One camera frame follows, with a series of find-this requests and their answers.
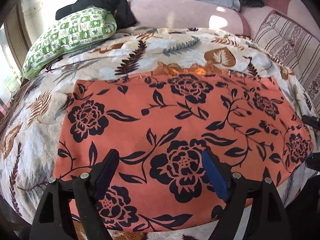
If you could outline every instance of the folded orange garment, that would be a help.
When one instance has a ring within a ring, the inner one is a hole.
[[[232,171],[268,176],[277,186],[313,149],[272,77],[78,80],[67,104],[54,176],[73,179],[117,149],[119,167],[96,204],[110,229],[166,231],[217,219],[225,204],[202,167],[207,146]],[[75,202],[70,206],[77,217]]]

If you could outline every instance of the beige striped cloth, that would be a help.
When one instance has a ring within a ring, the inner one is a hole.
[[[292,21],[272,14],[254,41],[291,68],[320,110],[320,42]]]

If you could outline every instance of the green checkered pillow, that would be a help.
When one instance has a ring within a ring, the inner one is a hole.
[[[23,76],[30,79],[53,59],[111,37],[116,21],[105,9],[89,7],[51,26],[31,46],[23,63]]]

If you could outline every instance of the fleece blanket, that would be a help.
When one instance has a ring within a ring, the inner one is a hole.
[[[207,51],[212,51],[213,68],[235,70],[261,78],[273,76],[297,118],[304,114],[317,116],[309,95],[295,73],[252,41],[209,29],[140,27],[121,30],[97,48],[78,55],[65,55],[61,61],[42,70],[30,83],[1,142],[1,194],[19,215],[32,222],[59,154],[57,147],[61,126],[76,80],[112,80],[145,73],[155,70],[158,61],[181,68],[194,64],[204,67]],[[307,129],[314,152],[318,152],[318,135],[311,127],[307,126]],[[291,171],[291,176],[277,188],[285,206],[314,174],[305,167],[301,158],[299,161],[299,168]],[[202,228],[148,233],[144,237],[185,239],[184,236],[192,236],[206,239],[214,225],[215,222]],[[118,237],[122,233],[112,231],[112,234]]]

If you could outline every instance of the silver bolt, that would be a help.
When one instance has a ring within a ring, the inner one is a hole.
[[[89,177],[89,173],[87,173],[87,172],[81,173],[81,175],[80,175],[81,179],[86,179],[87,177]]]
[[[266,177],[266,178],[264,179],[264,181],[265,181],[266,183],[268,183],[268,184],[271,184],[271,183],[272,183],[272,179],[270,179],[269,177]]]
[[[234,177],[235,179],[239,179],[241,178],[241,174],[239,172],[234,172],[232,173],[232,177]]]
[[[56,182],[56,178],[55,177],[51,177],[50,179],[49,179],[49,183],[50,184],[53,184],[53,183],[55,183]]]

